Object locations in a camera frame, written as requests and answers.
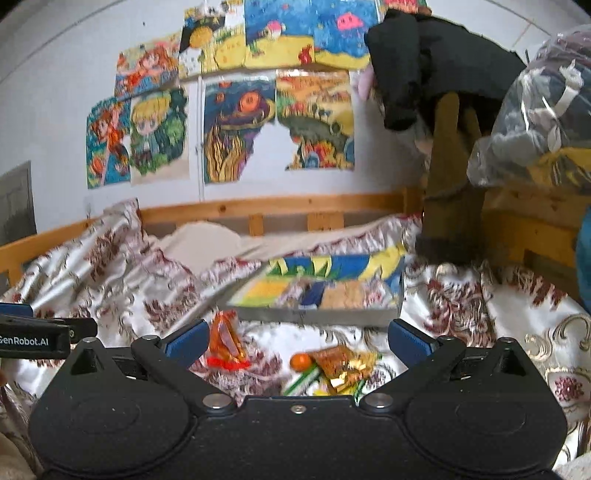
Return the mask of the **blue sea wall painting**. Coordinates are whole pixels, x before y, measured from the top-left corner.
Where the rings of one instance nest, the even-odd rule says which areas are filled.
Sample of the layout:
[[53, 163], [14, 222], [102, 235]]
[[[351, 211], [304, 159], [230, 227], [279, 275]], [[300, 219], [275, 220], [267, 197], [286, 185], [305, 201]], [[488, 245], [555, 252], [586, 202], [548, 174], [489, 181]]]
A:
[[300, 67], [315, 61], [311, 1], [245, 1], [245, 67]]

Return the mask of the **green stick snack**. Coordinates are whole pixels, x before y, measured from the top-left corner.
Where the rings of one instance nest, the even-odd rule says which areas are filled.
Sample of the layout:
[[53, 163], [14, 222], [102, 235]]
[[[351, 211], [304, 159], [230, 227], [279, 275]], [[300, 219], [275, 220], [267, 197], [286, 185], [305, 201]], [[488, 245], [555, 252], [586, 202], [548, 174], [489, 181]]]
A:
[[307, 371], [302, 372], [293, 383], [287, 385], [287, 387], [281, 391], [281, 395], [287, 397], [305, 396], [307, 395], [308, 388], [310, 388], [312, 384], [315, 384], [320, 376], [320, 369], [318, 369], [318, 367], [311, 367]]

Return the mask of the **brown gold snack packet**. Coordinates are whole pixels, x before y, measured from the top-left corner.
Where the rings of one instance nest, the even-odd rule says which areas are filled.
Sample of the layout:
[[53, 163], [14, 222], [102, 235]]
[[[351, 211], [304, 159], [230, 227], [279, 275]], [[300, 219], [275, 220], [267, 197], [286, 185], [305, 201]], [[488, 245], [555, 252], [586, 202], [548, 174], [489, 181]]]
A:
[[345, 345], [311, 352], [310, 357], [321, 368], [335, 391], [367, 379], [375, 363], [371, 355], [353, 352]]

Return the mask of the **black hanging garment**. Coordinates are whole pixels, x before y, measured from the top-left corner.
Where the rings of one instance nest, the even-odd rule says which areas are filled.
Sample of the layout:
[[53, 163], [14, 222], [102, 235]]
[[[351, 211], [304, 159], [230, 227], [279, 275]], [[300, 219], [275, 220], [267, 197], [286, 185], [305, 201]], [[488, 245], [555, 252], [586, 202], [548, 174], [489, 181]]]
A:
[[435, 109], [448, 93], [477, 114], [481, 131], [492, 130], [502, 102], [526, 68], [517, 53], [464, 26], [391, 9], [369, 29], [365, 43], [384, 105], [384, 125], [410, 129], [419, 119], [435, 126]]

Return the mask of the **clear bag of clothes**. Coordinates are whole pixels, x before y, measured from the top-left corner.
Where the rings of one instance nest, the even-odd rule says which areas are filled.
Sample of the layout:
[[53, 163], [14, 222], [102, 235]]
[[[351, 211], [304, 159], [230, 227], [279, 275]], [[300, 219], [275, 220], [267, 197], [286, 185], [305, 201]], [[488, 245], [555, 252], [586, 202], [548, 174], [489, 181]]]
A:
[[546, 41], [510, 87], [467, 176], [481, 187], [590, 193], [590, 26]]

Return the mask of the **swirl sun wall painting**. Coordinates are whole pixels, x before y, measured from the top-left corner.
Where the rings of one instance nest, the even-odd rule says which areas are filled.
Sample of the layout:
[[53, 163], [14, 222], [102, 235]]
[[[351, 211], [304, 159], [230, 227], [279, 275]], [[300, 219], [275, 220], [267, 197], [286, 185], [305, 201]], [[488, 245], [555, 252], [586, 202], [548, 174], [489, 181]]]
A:
[[208, 82], [202, 107], [204, 182], [236, 182], [256, 137], [276, 118], [276, 79], [259, 75]]

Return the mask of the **mermaid wall painting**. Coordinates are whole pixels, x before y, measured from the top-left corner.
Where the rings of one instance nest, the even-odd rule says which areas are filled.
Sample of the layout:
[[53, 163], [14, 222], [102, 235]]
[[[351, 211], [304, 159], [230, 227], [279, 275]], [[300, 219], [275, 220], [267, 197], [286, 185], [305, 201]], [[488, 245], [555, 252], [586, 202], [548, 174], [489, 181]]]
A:
[[114, 97], [133, 98], [156, 90], [175, 80], [181, 34], [175, 32], [119, 53]]

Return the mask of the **yellow green snack packet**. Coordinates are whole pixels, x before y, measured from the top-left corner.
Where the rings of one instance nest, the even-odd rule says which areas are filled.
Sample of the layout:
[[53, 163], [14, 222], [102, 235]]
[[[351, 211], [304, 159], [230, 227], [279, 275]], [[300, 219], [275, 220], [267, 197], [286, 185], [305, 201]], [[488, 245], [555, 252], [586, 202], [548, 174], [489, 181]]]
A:
[[380, 355], [375, 352], [353, 352], [322, 367], [332, 395], [351, 395], [353, 389], [373, 374]]

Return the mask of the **orange snack bag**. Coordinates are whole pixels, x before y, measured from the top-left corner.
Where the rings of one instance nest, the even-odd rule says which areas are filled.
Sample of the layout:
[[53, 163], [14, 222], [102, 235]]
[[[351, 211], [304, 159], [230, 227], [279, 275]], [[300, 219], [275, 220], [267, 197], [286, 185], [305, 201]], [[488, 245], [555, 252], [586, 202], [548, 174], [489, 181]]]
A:
[[209, 368], [238, 371], [250, 367], [249, 355], [235, 327], [237, 320], [235, 310], [215, 313], [209, 325], [208, 349], [205, 354], [205, 362]]

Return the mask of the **cream pillow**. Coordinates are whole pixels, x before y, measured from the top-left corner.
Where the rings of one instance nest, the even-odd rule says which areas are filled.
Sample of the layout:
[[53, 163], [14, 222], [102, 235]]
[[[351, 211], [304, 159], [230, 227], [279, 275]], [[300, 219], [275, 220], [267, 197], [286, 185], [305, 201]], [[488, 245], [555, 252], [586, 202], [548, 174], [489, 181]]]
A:
[[267, 260], [318, 245], [360, 236], [379, 225], [379, 221], [332, 231], [287, 232], [259, 237], [241, 235], [212, 222], [185, 224], [161, 239], [152, 238], [169, 260], [187, 267], [193, 274], [207, 270], [216, 260], [238, 257]]

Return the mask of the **orange mandarin fruit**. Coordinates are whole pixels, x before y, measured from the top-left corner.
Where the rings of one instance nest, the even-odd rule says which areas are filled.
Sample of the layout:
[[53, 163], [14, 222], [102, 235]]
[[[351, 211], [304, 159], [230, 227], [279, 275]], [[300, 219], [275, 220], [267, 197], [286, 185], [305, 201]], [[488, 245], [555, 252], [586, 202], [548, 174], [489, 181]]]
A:
[[311, 356], [308, 353], [295, 353], [290, 358], [290, 368], [296, 372], [304, 372], [311, 368], [314, 365], [314, 360], [311, 359]]

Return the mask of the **red hair girl painting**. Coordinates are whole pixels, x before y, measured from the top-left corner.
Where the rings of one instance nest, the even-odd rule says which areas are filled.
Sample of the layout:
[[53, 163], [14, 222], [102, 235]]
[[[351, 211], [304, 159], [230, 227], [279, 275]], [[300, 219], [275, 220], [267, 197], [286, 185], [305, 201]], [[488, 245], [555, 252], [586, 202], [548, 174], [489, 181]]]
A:
[[86, 182], [88, 189], [130, 181], [129, 100], [114, 97], [98, 102], [86, 119]]

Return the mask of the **floral satin bedspread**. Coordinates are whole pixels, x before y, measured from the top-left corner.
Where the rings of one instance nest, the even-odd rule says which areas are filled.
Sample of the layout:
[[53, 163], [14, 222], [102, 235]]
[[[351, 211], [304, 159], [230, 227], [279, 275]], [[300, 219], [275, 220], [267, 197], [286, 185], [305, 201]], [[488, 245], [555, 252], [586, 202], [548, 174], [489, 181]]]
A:
[[[80, 236], [45, 250], [4, 295], [41, 318], [92, 318], [99, 339], [127, 346], [145, 334], [183, 326], [221, 289], [266, 260], [229, 257], [199, 274], [153, 245], [135, 201], [108, 208]], [[406, 249], [402, 316], [427, 333], [471, 346], [511, 336], [528, 353], [568, 419], [555, 468], [566, 479], [590, 475], [590, 316], [566, 292], [522, 266], [492, 269], [428, 264], [415, 253], [419, 220], [390, 216], [369, 232], [297, 256], [372, 254]]]

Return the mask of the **grey tray with painted lining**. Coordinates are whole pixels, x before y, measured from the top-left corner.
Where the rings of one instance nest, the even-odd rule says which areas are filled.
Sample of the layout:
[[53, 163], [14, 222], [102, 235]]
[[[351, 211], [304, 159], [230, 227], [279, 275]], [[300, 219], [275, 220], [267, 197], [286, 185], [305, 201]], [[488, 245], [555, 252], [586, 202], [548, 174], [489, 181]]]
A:
[[271, 259], [224, 289], [217, 306], [245, 321], [385, 329], [400, 315], [406, 249]]

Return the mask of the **mushroom landscape wall painting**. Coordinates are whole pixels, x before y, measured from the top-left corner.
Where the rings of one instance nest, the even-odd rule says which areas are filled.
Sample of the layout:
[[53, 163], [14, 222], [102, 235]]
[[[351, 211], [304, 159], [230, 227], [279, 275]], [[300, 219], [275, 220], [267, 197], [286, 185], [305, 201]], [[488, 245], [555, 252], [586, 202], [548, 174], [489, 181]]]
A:
[[276, 115], [295, 146], [287, 169], [355, 168], [355, 116], [348, 72], [277, 71]]

